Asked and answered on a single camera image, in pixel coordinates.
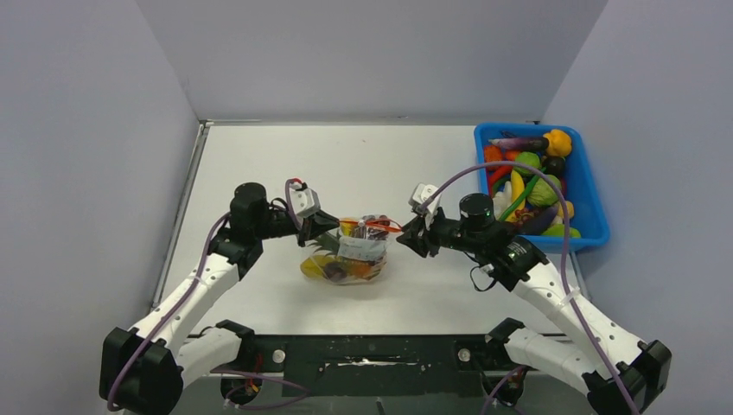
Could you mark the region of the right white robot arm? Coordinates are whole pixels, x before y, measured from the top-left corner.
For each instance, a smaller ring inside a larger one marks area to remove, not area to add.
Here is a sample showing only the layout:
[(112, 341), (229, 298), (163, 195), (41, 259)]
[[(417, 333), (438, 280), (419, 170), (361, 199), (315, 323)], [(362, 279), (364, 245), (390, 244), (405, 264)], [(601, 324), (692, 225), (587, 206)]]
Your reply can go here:
[(537, 369), (579, 391), (598, 414), (642, 414), (665, 390), (672, 353), (660, 341), (645, 342), (605, 316), (579, 290), (564, 284), (558, 268), (511, 226), (494, 217), (485, 194), (460, 200), (461, 216), (445, 216), (431, 187), (409, 201), (415, 218), (397, 241), (422, 258), (446, 248), (464, 252), (508, 292), (551, 321), (563, 343), (506, 318), (488, 336), (494, 367)]

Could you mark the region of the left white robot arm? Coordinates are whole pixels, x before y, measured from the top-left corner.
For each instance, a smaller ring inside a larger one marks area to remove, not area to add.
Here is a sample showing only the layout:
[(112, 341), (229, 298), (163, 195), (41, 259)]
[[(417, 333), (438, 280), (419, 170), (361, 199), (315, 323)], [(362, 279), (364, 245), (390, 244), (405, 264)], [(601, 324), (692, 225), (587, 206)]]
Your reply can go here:
[(285, 202), (274, 206), (256, 182), (239, 185), (210, 228), (193, 271), (147, 316), (104, 339), (99, 396), (110, 412), (169, 414), (185, 387), (233, 361), (245, 334), (212, 329), (187, 340), (194, 326), (256, 264), (268, 239), (296, 237), (299, 246), (335, 230), (337, 217), (325, 212), (306, 183), (289, 179)]

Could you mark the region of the toy yellow mango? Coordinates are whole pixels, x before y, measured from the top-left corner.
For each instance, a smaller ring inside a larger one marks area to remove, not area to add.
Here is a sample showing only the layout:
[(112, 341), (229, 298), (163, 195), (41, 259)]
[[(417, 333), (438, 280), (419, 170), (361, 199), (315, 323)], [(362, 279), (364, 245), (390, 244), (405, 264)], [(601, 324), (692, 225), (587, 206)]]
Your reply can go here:
[(307, 257), (300, 264), (301, 273), (308, 278), (326, 279), (323, 273), (323, 267), (329, 262), (337, 261), (335, 257), (328, 255), (314, 255)]

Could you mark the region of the toy pineapple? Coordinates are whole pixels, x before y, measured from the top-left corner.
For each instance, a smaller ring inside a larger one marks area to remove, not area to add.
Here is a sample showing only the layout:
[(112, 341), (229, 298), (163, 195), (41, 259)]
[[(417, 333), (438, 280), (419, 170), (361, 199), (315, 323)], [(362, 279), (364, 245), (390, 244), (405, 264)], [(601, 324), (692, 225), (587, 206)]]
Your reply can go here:
[(330, 256), (337, 256), (340, 246), (340, 236), (333, 233), (323, 233), (307, 244), (314, 253)]

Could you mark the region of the toy dark passion fruit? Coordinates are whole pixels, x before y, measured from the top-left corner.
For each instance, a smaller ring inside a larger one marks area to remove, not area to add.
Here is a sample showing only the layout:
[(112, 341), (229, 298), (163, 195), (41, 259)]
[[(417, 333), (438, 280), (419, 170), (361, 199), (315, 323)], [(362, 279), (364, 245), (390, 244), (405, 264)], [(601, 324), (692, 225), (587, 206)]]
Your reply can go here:
[(342, 263), (333, 261), (325, 264), (323, 267), (324, 277), (332, 283), (340, 283), (348, 277), (347, 270)]

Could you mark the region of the clear zip top bag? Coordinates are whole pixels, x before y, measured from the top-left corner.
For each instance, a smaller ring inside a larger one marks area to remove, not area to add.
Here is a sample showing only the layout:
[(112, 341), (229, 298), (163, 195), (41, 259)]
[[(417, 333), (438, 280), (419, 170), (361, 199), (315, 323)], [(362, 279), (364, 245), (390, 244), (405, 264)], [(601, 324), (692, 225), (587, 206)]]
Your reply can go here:
[[(392, 232), (387, 240), (366, 240), (355, 236), (359, 227), (365, 225), (385, 226)], [(340, 249), (337, 256), (333, 256), (342, 263), (347, 270), (348, 277), (340, 283), (332, 283), (326, 279), (310, 278), (331, 284), (365, 284), (375, 279), (385, 268), (387, 263), (387, 249), (391, 241), (402, 233), (401, 225), (386, 215), (364, 215), (361, 217), (346, 217), (340, 219), (340, 226), (329, 233), (340, 236)], [(309, 253), (302, 262), (310, 256), (322, 255)]]

